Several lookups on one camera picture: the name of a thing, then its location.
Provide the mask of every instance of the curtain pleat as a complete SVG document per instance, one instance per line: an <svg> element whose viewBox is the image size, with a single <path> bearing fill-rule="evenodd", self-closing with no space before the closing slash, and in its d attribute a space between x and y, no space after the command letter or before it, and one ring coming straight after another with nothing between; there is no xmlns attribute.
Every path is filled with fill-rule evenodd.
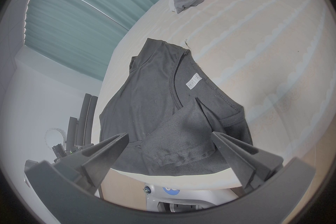
<svg viewBox="0 0 336 224"><path fill-rule="evenodd" d="M25 45L103 80L119 41L157 1L30 0Z"/></svg>

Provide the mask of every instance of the bed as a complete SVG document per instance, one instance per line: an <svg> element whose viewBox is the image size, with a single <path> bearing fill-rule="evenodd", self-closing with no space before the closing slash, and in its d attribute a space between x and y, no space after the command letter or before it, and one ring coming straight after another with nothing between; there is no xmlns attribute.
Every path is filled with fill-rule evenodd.
<svg viewBox="0 0 336 224"><path fill-rule="evenodd" d="M99 142L100 113L150 37L190 47L204 73L244 106L254 146L282 156L284 164L311 149L336 112L335 22L324 0L204 0L179 14L168 2L153 5L114 50L92 142ZM241 185L231 168L178 177L120 173L175 189Z"/></svg>

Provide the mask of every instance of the blue circular logo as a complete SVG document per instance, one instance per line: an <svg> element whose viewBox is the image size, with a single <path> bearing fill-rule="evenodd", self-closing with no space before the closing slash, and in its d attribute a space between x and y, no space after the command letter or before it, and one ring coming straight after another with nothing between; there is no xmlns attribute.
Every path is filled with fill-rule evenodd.
<svg viewBox="0 0 336 224"><path fill-rule="evenodd" d="M177 195L180 192L179 189L172 189L172 188L163 188L163 190L169 195Z"/></svg>

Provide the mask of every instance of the white clothing tag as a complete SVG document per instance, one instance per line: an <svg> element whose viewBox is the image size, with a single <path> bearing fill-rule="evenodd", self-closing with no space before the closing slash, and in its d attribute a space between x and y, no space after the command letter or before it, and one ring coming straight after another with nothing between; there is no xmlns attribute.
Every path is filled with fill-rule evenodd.
<svg viewBox="0 0 336 224"><path fill-rule="evenodd" d="M196 84L201 80L202 78L199 76L199 74L195 74L191 80L189 80L186 85L188 86L189 89L193 89L193 87L196 86Z"/></svg>

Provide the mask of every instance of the white round object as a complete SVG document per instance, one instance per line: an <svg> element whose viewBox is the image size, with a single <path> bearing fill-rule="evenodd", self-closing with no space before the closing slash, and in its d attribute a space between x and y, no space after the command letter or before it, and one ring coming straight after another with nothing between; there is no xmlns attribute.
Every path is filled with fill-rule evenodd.
<svg viewBox="0 0 336 224"><path fill-rule="evenodd" d="M64 144L64 136L57 129L50 129L45 133L45 143L51 149L58 144Z"/></svg>

